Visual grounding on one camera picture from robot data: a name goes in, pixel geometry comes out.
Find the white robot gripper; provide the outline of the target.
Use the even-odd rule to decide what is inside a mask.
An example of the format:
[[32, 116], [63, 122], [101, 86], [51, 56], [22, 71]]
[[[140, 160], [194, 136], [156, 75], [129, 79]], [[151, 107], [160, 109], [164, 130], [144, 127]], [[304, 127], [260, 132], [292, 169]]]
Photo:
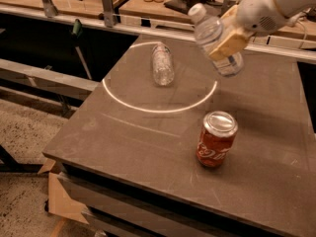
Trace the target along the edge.
[[315, 6], [316, 0], [241, 0], [221, 16], [225, 36], [207, 56], [213, 61], [232, 56], [248, 45], [252, 35], [274, 33]]

